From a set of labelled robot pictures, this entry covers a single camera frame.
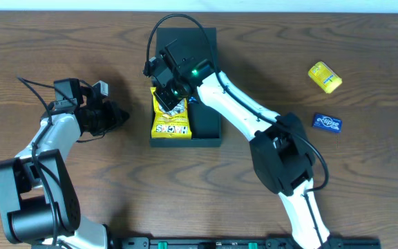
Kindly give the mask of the blue snack bar wrapper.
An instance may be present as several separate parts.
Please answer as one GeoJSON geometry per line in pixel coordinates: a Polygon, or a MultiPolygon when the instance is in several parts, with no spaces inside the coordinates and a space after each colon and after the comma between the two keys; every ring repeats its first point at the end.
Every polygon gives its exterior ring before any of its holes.
{"type": "Polygon", "coordinates": [[[199,101],[196,98],[194,98],[194,97],[190,97],[187,100],[187,102],[188,102],[188,104],[198,104],[199,103],[199,101]]]}

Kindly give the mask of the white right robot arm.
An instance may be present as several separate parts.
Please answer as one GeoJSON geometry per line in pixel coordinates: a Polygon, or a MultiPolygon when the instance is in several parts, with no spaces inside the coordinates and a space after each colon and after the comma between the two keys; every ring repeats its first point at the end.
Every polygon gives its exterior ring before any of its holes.
{"type": "Polygon", "coordinates": [[[312,167],[320,152],[307,140],[293,113],[271,111],[238,89],[219,69],[216,58],[181,51],[173,41],[157,57],[147,57],[146,76],[155,80],[154,96],[165,110],[197,95],[249,142],[254,171],[261,183],[281,199],[301,248],[326,248],[330,232],[321,218],[314,193],[312,167]]]}

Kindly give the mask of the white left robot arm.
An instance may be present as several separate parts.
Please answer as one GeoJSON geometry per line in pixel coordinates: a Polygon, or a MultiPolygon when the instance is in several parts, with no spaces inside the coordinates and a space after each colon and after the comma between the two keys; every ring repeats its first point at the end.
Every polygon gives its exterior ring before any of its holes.
{"type": "Polygon", "coordinates": [[[33,248],[109,248],[105,225],[81,213],[65,160],[80,136],[103,136],[129,114],[115,102],[50,103],[30,144],[0,161],[0,216],[6,239],[33,248]]]}

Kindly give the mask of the yellow Hacks candy bag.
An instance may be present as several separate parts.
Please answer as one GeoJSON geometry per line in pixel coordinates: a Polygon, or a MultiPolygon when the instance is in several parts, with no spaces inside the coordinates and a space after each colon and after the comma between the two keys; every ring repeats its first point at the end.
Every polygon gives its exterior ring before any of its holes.
{"type": "Polygon", "coordinates": [[[151,138],[192,139],[187,100],[183,99],[171,111],[165,111],[153,96],[155,117],[151,138]]]}

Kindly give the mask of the black gift box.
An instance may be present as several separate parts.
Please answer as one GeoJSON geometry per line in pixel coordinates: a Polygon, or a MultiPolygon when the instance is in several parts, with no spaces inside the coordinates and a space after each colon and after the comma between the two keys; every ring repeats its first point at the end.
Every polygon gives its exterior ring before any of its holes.
{"type": "MultiPolygon", "coordinates": [[[[175,43],[177,59],[187,55],[200,55],[203,58],[217,56],[216,29],[206,28],[210,46],[206,44],[199,28],[158,28],[156,50],[160,51],[170,42],[175,43]]],[[[221,138],[221,115],[202,103],[188,104],[189,124],[192,139],[150,138],[151,147],[219,147],[221,138]]]]}

